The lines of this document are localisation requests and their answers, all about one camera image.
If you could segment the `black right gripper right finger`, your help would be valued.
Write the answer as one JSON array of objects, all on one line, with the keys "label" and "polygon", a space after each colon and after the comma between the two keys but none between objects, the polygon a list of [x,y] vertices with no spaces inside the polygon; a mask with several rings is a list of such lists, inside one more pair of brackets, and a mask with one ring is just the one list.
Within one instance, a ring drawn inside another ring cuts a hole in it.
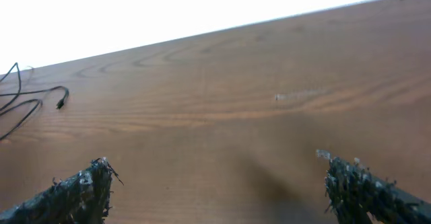
[{"label": "black right gripper right finger", "polygon": [[430,203],[382,180],[357,157],[346,161],[322,149],[316,156],[329,162],[325,176],[326,212],[338,223],[430,224]]}]

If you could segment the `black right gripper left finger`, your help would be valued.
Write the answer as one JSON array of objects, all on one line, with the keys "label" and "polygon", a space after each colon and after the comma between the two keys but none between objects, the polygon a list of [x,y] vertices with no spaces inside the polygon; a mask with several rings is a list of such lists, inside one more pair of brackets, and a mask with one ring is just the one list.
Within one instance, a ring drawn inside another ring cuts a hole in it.
[{"label": "black right gripper left finger", "polygon": [[54,180],[45,191],[2,211],[1,223],[103,224],[112,208],[111,184],[118,176],[107,158],[94,159],[88,168],[65,180]]}]

